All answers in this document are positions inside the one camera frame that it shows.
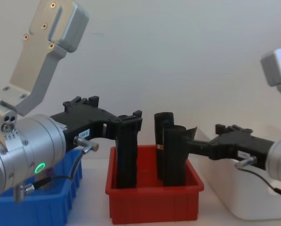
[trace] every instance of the white table surface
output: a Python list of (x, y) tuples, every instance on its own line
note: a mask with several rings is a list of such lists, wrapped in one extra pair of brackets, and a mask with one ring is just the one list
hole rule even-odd
[[(67, 226), (111, 226), (109, 199), (105, 194), (109, 159), (82, 160), (83, 179), (69, 215)], [(234, 217), (221, 203), (200, 174), (205, 190), (199, 197), (197, 221), (141, 224), (144, 226), (281, 226), (281, 220), (243, 221)]]

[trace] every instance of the blue plastic bin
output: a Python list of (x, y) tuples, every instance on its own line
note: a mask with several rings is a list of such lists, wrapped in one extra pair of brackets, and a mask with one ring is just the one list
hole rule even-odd
[[(68, 152), (55, 166), (55, 174), (69, 175), (81, 150)], [(0, 226), (64, 226), (72, 208), (76, 191), (82, 179), (82, 164), (74, 176), (74, 182), (68, 179), (56, 181), (50, 190), (37, 190), (25, 197), (23, 203), (14, 203), (13, 189), (0, 195)], [(34, 181), (26, 180), (25, 184)]]

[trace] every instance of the white wall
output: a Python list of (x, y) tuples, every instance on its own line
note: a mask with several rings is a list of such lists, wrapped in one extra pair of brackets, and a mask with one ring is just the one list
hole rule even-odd
[[(259, 60), (281, 48), (281, 0), (79, 0), (91, 20), (79, 49), (57, 68), (44, 102), (55, 114), (75, 96), (100, 96), (114, 114), (144, 112), (140, 143), (154, 142), (153, 115), (176, 123), (281, 129), (281, 96)], [(10, 79), (37, 0), (0, 0), (0, 88)]]

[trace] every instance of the green indicator light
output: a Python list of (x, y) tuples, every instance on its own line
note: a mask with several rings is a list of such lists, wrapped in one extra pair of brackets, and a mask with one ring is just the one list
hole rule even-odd
[(36, 170), (35, 170), (35, 173), (36, 173), (36, 174), (37, 174), (37, 173), (40, 173), (44, 168), (45, 168), (45, 163), (42, 162), (42, 163), (40, 163), (40, 164), (37, 166), (37, 168), (36, 168)]

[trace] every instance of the black cable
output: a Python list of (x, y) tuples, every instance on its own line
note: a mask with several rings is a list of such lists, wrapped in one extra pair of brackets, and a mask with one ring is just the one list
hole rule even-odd
[(74, 175), (75, 175), (75, 173), (76, 173), (76, 170), (77, 170), (77, 168), (78, 168), (78, 166), (79, 166), (79, 163), (80, 163), (80, 161), (81, 161), (81, 159), (82, 159), (82, 157), (83, 157), (84, 155), (85, 155), (85, 152), (82, 151), (82, 152), (80, 153), (80, 155), (78, 156), (78, 158), (76, 159), (76, 161), (74, 162), (74, 166), (73, 166), (72, 171), (71, 171), (71, 174), (70, 174), (71, 176), (61, 175), (61, 176), (48, 177), (48, 178), (44, 178), (44, 179), (38, 180), (38, 181), (36, 181), (36, 182), (33, 183), (33, 186), (34, 186), (35, 190), (41, 188), (42, 186), (47, 185), (48, 183), (50, 183), (50, 182), (53, 181), (53, 180), (69, 179), (69, 180), (73, 181), (73, 180), (74, 180)]
[(243, 171), (243, 172), (247, 172), (247, 173), (251, 173), (257, 177), (259, 177), (261, 180), (263, 180), (274, 192), (276, 192), (277, 194), (281, 195), (281, 189), (279, 188), (276, 188), (276, 187), (273, 187), (265, 178), (263, 178), (261, 175), (253, 172), (253, 171), (250, 171), (250, 170), (247, 170), (247, 169), (240, 169), (240, 168), (237, 168), (238, 170), (240, 171)]

